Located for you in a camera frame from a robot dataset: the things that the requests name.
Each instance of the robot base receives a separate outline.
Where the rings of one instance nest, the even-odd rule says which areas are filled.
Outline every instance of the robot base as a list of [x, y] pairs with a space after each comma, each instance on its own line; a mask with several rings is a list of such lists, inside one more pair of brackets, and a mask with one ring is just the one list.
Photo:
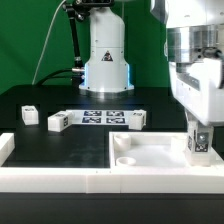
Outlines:
[[100, 99], [118, 99], [134, 95], [134, 88], [127, 89], [122, 92], [94, 92], [87, 89], [79, 89], [79, 93], [84, 96]]

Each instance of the white plastic tray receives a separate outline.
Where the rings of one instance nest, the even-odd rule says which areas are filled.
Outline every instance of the white plastic tray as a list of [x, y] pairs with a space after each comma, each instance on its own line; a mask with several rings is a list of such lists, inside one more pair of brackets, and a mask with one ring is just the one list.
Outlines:
[[[224, 163], [213, 150], [211, 167], [192, 167], [184, 157], [185, 133], [128, 132], [127, 152], [114, 151], [110, 133], [108, 169], [0, 168], [0, 192], [224, 193]], [[118, 167], [120, 156], [135, 166]]]

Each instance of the circular hole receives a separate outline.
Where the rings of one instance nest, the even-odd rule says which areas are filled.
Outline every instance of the circular hole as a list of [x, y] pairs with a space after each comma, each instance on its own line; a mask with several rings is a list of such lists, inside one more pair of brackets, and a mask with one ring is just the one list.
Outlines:
[[117, 135], [115, 135], [115, 138], [117, 138], [117, 139], [129, 139], [130, 135], [128, 135], [128, 134], [117, 134]]
[[116, 165], [120, 167], [134, 166], [136, 160], [131, 157], [120, 157], [116, 160]]

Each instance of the white block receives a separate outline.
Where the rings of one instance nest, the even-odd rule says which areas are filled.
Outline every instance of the white block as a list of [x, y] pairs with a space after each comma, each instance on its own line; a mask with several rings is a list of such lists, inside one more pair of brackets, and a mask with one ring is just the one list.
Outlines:
[[146, 125], [146, 111], [134, 110], [129, 117], [129, 129], [142, 130]]
[[2, 167], [0, 170], [0, 192], [86, 193], [84, 169]]
[[60, 111], [48, 118], [48, 131], [61, 132], [72, 124], [74, 114], [69, 111]]
[[39, 124], [38, 111], [35, 106], [23, 106], [22, 118], [25, 125]]
[[192, 166], [210, 166], [212, 161], [212, 153], [192, 152], [188, 147], [186, 148], [186, 159]]
[[0, 166], [6, 161], [15, 148], [14, 134], [4, 133], [0, 136]]

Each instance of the black cable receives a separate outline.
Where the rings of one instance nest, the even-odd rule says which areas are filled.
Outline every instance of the black cable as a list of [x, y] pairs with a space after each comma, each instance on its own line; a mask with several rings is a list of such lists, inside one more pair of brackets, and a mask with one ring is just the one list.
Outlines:
[[50, 77], [50, 78], [48, 78], [47, 80], [49, 80], [49, 79], [72, 79], [72, 77], [74, 77], [73, 75], [72, 76], [55, 76], [55, 77]]
[[74, 66], [81, 68], [83, 67], [83, 62], [80, 55], [78, 33], [77, 33], [77, 27], [76, 27], [76, 21], [75, 21], [76, 19], [78, 19], [78, 15], [74, 7], [69, 3], [65, 3], [63, 5], [63, 8], [67, 12], [69, 22], [70, 22], [70, 28], [72, 32], [73, 51], [74, 51], [74, 58], [75, 58]]
[[48, 79], [56, 78], [56, 77], [54, 77], [55, 75], [58, 75], [58, 74], [61, 74], [61, 73], [65, 73], [65, 72], [72, 72], [72, 69], [71, 68], [66, 68], [66, 69], [61, 69], [61, 70], [52, 72], [51, 74], [49, 74], [45, 78], [43, 78], [40, 81], [38, 81], [37, 84], [36, 84], [36, 86], [41, 86]]

